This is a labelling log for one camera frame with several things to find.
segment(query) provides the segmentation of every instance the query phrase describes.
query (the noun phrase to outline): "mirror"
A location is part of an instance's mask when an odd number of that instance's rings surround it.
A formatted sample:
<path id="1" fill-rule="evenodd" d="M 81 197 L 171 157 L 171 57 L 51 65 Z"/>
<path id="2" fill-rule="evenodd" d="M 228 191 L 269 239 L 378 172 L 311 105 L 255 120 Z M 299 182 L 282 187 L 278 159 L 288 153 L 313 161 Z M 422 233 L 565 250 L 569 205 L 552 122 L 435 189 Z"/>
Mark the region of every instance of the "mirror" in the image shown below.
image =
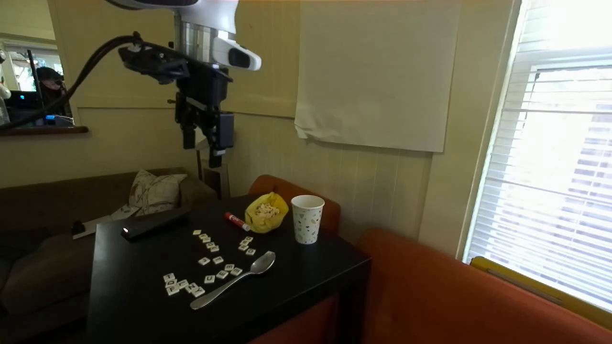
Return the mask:
<path id="1" fill-rule="evenodd" d="M 5 57 L 0 82 L 5 96 L 10 94 L 5 99 L 8 117 L 0 119 L 0 124 L 41 113 L 54 103 L 43 119 L 26 128 L 73 126 L 72 105 L 56 101 L 68 86 L 49 2 L 0 0 L 0 6 L 0 56 Z"/>

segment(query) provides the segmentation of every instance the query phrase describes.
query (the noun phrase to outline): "window sill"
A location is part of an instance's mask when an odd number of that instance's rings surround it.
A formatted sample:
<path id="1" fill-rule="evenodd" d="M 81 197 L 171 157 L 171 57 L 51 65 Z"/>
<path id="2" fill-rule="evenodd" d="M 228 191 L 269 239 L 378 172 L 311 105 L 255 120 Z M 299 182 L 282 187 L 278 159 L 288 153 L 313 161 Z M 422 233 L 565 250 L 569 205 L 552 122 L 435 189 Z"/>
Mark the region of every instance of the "window sill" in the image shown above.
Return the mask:
<path id="1" fill-rule="evenodd" d="M 0 132 L 3 136 L 77 136 L 89 134 L 89 126 L 43 126 L 43 128 L 14 128 L 8 132 Z"/>

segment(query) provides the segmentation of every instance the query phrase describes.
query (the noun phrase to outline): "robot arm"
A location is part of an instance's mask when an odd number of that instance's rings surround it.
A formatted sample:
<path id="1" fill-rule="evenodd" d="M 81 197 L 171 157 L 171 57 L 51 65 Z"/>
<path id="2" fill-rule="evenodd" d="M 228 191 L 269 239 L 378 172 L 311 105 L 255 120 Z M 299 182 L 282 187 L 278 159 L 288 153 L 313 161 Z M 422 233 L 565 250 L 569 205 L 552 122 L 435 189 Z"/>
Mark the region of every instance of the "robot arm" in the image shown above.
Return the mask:
<path id="1" fill-rule="evenodd" d="M 263 59 L 242 48 L 236 34 L 238 0 L 110 0 L 127 10 L 177 12 L 177 50 L 156 44 L 137 44 L 119 50 L 129 69 L 156 77 L 161 84 L 177 80 L 177 122 L 184 132 L 184 147 L 196 147 L 196 128 L 209 142 L 209 164 L 234 145 L 234 117 L 225 113 L 228 67 L 259 71 Z"/>

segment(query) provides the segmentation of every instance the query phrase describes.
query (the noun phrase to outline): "orange couch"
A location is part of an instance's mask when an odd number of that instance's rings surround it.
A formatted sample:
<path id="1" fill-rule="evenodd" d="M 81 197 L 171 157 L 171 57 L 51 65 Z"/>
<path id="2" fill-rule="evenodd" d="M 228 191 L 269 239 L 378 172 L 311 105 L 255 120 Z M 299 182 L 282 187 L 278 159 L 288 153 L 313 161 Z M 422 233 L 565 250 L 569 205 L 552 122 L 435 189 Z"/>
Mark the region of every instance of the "orange couch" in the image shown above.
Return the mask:
<path id="1" fill-rule="evenodd" d="M 389 229 L 370 229 L 366 344 L 611 344 L 612 331 Z M 334 342 L 322 302 L 257 344 Z"/>

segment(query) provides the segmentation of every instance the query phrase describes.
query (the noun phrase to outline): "cable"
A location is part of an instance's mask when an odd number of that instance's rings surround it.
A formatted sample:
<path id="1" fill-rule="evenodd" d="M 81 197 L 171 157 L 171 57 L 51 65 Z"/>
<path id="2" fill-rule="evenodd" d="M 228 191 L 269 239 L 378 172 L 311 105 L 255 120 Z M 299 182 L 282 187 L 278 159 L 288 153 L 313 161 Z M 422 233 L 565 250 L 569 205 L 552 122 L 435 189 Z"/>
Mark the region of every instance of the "cable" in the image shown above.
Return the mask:
<path id="1" fill-rule="evenodd" d="M 114 52 L 114 50 L 119 48 L 119 46 L 125 46 L 125 44 L 144 44 L 144 40 L 140 38 L 138 33 L 135 33 L 133 36 L 116 36 L 116 38 L 112 38 L 110 42 L 102 44 L 102 46 L 91 56 L 91 59 L 85 63 L 85 67 L 81 69 L 75 84 L 73 84 L 62 98 L 54 99 L 52 103 L 45 105 L 41 111 L 29 115 L 29 117 L 12 120 L 12 122 L 8 122 L 8 124 L 3 124 L 3 126 L 0 126 L 0 132 L 12 130 L 12 128 L 18 128 L 18 126 L 24 126 L 24 124 L 33 122 L 33 120 L 37 120 L 37 119 L 43 119 L 52 107 L 70 101 L 70 99 L 73 98 L 73 94 L 79 90 L 79 86 L 85 82 L 85 78 L 95 71 L 95 67 L 96 67 L 110 52 Z"/>

